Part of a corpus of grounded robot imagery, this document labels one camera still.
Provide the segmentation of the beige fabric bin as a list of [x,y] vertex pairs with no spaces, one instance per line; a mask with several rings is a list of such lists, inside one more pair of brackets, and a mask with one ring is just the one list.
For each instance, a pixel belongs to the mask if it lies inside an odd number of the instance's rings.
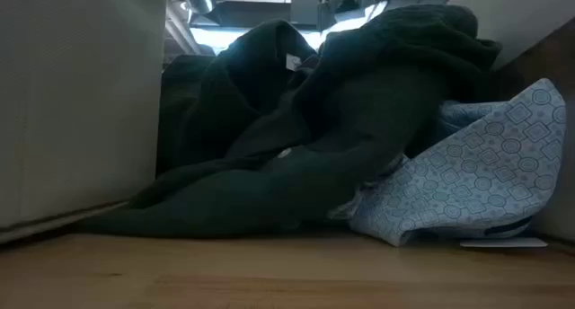
[[0,0],[0,244],[155,177],[166,0]]
[[559,180],[532,230],[550,249],[575,258],[575,0],[447,1],[469,8],[480,36],[502,46],[490,80],[493,99],[507,100],[547,78],[566,102]]

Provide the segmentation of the light blue patterned cloth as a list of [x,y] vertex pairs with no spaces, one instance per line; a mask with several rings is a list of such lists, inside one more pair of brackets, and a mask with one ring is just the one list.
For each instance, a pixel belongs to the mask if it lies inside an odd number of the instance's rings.
[[506,102],[444,102],[427,150],[396,157],[328,217],[394,246],[417,233],[509,238],[550,200],[566,125],[546,78]]

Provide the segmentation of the grey ceiling box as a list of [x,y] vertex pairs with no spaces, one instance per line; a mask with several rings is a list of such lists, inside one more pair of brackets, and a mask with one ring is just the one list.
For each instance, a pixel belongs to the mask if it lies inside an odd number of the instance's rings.
[[319,2],[317,0],[291,0],[289,20],[295,24],[316,25]]

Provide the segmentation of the dark green garment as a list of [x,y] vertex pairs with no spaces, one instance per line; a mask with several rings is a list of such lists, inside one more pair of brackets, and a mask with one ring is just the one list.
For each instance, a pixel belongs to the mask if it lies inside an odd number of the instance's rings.
[[268,21],[214,56],[181,128],[181,164],[92,234],[216,238],[323,221],[388,165],[447,100],[477,97],[501,46],[456,5],[413,5],[313,49]]

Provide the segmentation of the bright ceiling light panel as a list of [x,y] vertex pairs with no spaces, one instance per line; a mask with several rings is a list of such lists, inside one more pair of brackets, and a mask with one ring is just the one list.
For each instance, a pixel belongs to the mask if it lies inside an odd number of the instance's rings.
[[[348,19],[343,22],[336,22],[333,26],[324,31],[300,31],[300,34],[313,49],[319,49],[326,40],[328,34],[357,29],[382,13],[386,6],[387,2],[372,4],[364,9],[364,15],[362,17]],[[248,32],[249,29],[209,30],[190,28],[190,31],[198,44],[211,47],[215,54],[218,55],[221,51],[227,49],[235,40]]]

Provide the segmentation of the white paper card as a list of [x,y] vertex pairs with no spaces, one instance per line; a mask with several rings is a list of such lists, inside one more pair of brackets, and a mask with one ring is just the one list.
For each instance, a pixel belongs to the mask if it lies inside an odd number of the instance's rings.
[[460,242],[468,248],[544,248],[548,243],[534,237],[513,237],[508,239],[481,239]]

